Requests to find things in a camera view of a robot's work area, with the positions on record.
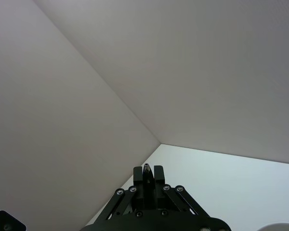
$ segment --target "black object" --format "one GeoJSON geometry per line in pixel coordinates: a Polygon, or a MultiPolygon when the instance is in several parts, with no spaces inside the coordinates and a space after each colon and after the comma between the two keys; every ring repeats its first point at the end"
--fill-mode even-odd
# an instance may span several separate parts
{"type": "Polygon", "coordinates": [[[0,231],[26,231],[26,226],[5,211],[0,211],[0,231]]]}
{"type": "Polygon", "coordinates": [[[117,189],[99,217],[81,231],[231,231],[211,218],[181,185],[165,184],[162,166],[134,168],[134,185],[117,189]]]}

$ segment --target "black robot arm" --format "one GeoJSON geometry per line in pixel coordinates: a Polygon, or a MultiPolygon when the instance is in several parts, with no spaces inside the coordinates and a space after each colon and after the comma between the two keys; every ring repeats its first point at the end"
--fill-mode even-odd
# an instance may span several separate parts
{"type": "Polygon", "coordinates": [[[181,185],[165,184],[162,166],[135,167],[128,190],[117,189],[99,217],[81,231],[231,231],[211,218],[181,185]]]}

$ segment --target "white surface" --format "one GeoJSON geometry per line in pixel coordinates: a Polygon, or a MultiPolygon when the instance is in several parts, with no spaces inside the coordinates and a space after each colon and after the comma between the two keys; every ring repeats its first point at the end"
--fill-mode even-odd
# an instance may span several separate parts
{"type": "Polygon", "coordinates": [[[289,163],[289,0],[34,0],[161,143],[289,163]]]}
{"type": "Polygon", "coordinates": [[[0,0],[0,209],[79,230],[157,146],[34,2],[0,0]]]}
{"type": "MultiPolygon", "coordinates": [[[[289,164],[164,144],[146,163],[162,165],[167,184],[183,185],[211,217],[233,231],[289,222],[289,164]]],[[[132,178],[124,188],[131,185],[132,178]]]]}

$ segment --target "screw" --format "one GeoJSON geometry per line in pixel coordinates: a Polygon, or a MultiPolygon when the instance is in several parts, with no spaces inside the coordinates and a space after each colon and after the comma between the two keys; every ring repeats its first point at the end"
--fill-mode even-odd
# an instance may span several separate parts
{"type": "Polygon", "coordinates": [[[177,188],[177,191],[178,191],[178,192],[182,192],[183,190],[184,190],[184,188],[183,188],[182,186],[180,186],[180,187],[177,188]]]}
{"type": "Polygon", "coordinates": [[[170,189],[170,185],[165,185],[164,187],[163,187],[163,190],[169,190],[170,189]]]}
{"type": "Polygon", "coordinates": [[[130,188],[130,191],[131,191],[131,192],[135,192],[135,191],[137,191],[137,189],[136,189],[136,187],[131,187],[131,188],[130,188]]]}
{"type": "Polygon", "coordinates": [[[117,194],[118,194],[118,195],[123,194],[123,190],[122,190],[122,189],[119,189],[119,190],[117,191],[117,194]]]}
{"type": "Polygon", "coordinates": [[[167,216],[168,215],[168,211],[167,210],[162,210],[161,215],[162,216],[167,216]]]}
{"type": "Polygon", "coordinates": [[[136,213],[136,217],[142,217],[142,215],[143,215],[144,213],[142,212],[142,211],[138,211],[137,213],[136,213]]]}

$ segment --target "white ceiling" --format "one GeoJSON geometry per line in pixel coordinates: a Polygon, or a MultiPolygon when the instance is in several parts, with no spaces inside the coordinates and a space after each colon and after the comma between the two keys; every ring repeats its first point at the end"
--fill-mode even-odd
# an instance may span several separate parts
{"type": "Polygon", "coordinates": [[[0,209],[77,231],[159,142],[31,0],[0,0],[0,209]]]}
{"type": "Polygon", "coordinates": [[[34,0],[162,143],[289,163],[289,0],[34,0]]]}

